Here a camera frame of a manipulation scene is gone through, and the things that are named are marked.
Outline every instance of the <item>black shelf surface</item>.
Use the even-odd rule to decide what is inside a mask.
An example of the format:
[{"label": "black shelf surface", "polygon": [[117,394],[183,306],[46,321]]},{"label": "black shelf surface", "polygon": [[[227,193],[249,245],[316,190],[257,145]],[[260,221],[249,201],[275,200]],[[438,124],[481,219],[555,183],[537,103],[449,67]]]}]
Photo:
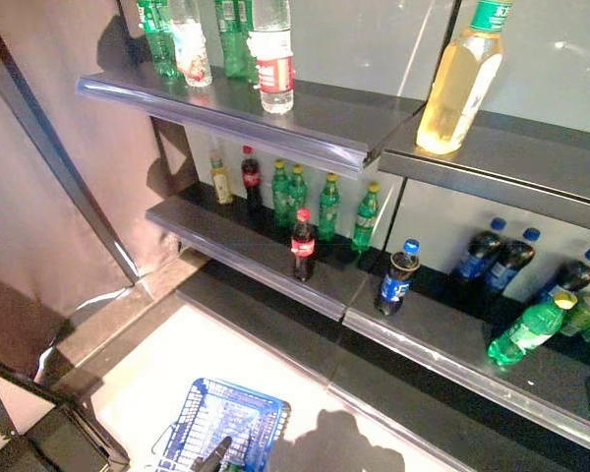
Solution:
[{"label": "black shelf surface", "polygon": [[422,114],[389,140],[379,169],[590,229],[590,133],[479,112],[463,147],[415,145]]},{"label": "black shelf surface", "polygon": [[273,225],[272,211],[250,216],[247,202],[234,197],[219,205],[213,187],[194,184],[147,211],[147,218],[175,232],[195,249],[261,281],[265,285],[340,320],[379,252],[357,258],[349,240],[338,236],[332,247],[318,245],[313,276],[293,276],[290,232]]},{"label": "black shelf surface", "polygon": [[[423,267],[400,312],[385,317],[373,303],[380,283],[378,275],[369,276],[348,308],[347,327],[590,449],[590,348],[581,339],[556,335],[518,365],[501,369],[486,349],[517,318],[520,304],[453,301],[445,275]],[[451,308],[455,303],[466,312]]]},{"label": "black shelf surface", "polygon": [[193,124],[244,140],[312,166],[358,174],[376,158],[384,141],[420,102],[380,93],[295,81],[293,110],[265,113],[260,95],[246,83],[212,68],[206,88],[167,83],[152,64],[82,76],[77,92],[126,103],[181,124]]}]

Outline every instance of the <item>floor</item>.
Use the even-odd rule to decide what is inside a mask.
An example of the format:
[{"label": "floor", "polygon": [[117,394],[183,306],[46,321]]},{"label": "floor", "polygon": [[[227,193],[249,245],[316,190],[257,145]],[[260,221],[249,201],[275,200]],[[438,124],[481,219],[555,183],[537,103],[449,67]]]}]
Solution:
[{"label": "floor", "polygon": [[190,306],[183,306],[102,379],[91,404],[131,457],[154,470],[195,379],[223,379],[291,405],[270,472],[440,472],[427,452],[354,410],[318,380]]}]

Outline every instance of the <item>red bottle cap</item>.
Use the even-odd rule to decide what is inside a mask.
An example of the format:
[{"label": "red bottle cap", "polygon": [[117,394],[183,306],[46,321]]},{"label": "red bottle cap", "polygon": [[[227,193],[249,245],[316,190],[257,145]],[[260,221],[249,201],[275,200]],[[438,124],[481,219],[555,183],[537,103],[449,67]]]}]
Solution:
[{"label": "red bottle cap", "polygon": [[309,209],[307,208],[299,208],[297,210],[297,220],[298,221],[308,221],[309,219],[311,219],[311,212]]}]

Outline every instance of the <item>bottle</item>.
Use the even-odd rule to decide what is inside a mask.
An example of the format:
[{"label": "bottle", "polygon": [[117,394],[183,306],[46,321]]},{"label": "bottle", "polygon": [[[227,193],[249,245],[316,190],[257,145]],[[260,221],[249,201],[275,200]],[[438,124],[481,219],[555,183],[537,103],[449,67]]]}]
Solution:
[{"label": "bottle", "polygon": [[501,30],[511,0],[479,0],[474,19],[445,49],[417,145],[434,154],[461,147],[502,61]]},{"label": "bottle", "polygon": [[168,0],[170,31],[175,41],[177,69],[191,87],[212,83],[206,52],[206,37],[201,27],[197,0]]},{"label": "bottle", "polygon": [[209,162],[211,164],[210,174],[216,191],[216,199],[221,205],[231,204],[234,201],[229,187],[227,167],[223,165],[220,154],[216,149],[210,152]]},{"label": "bottle", "polygon": [[391,256],[389,269],[376,299],[376,308],[388,317],[395,315],[402,306],[404,295],[409,290],[410,278],[420,266],[418,241],[407,239],[402,249],[403,252]]},{"label": "bottle", "polygon": [[256,57],[260,98],[268,113],[293,108],[293,51],[289,0],[253,0],[249,49]]},{"label": "bottle", "polygon": [[590,293],[578,295],[579,301],[566,315],[560,333],[564,336],[574,336],[579,331],[590,327]]},{"label": "bottle", "polygon": [[148,48],[157,74],[165,80],[175,80],[177,71],[175,43],[168,24],[168,12],[161,0],[138,0],[140,28],[147,36]]},{"label": "bottle", "polygon": [[[590,249],[583,255],[590,262]],[[590,265],[582,261],[569,261],[560,267],[557,275],[538,292],[536,302],[550,300],[553,295],[566,290],[576,293],[590,284]]]},{"label": "bottle", "polygon": [[247,190],[247,209],[249,213],[255,213],[263,207],[263,196],[260,193],[260,166],[253,158],[254,150],[251,146],[243,146],[243,184]]},{"label": "bottle", "polygon": [[573,294],[560,291],[550,302],[527,308],[503,335],[492,341],[488,355],[499,366],[517,364],[560,330],[564,311],[575,303],[577,298]]},{"label": "bottle", "polygon": [[354,237],[352,237],[352,251],[364,253],[370,249],[370,240],[378,216],[378,192],[381,186],[372,182],[367,188],[367,195],[358,206],[356,223],[354,225]]},{"label": "bottle", "polygon": [[245,79],[247,77],[245,62],[247,46],[236,10],[238,10],[238,1],[236,0],[214,0],[220,45],[223,49],[225,77]]},{"label": "bottle", "polygon": [[476,280],[491,267],[503,245],[496,231],[503,231],[506,225],[504,219],[494,218],[490,224],[492,231],[482,231],[470,240],[465,255],[452,273],[454,280],[460,283]]},{"label": "bottle", "polygon": [[319,240],[331,241],[336,230],[338,206],[340,196],[336,187],[336,174],[328,173],[325,176],[325,186],[319,198]]},{"label": "bottle", "polygon": [[304,182],[304,167],[301,164],[293,165],[293,176],[288,186],[288,213],[290,224],[296,220],[297,210],[306,206],[308,187]]},{"label": "bottle", "polygon": [[277,227],[283,228],[290,224],[288,205],[289,186],[290,183],[286,176],[284,161],[282,159],[276,159],[271,188],[273,190],[273,218]]},{"label": "bottle", "polygon": [[315,235],[309,223],[311,213],[307,208],[297,210],[297,223],[291,237],[291,252],[295,255],[293,275],[299,280],[306,281],[313,275],[315,253]]},{"label": "bottle", "polygon": [[[527,228],[522,237],[532,243],[540,239],[540,230]],[[485,274],[485,286],[488,292],[503,293],[515,276],[534,258],[535,250],[524,241],[507,241],[492,268]]]}]

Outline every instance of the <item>yellow bottle cap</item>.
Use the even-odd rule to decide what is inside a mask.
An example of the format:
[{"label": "yellow bottle cap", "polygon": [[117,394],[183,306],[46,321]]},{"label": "yellow bottle cap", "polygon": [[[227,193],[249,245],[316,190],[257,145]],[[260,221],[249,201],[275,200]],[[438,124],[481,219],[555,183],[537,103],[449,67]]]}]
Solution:
[{"label": "yellow bottle cap", "polygon": [[553,297],[553,301],[562,310],[570,310],[577,303],[577,297],[570,292],[560,290]]}]

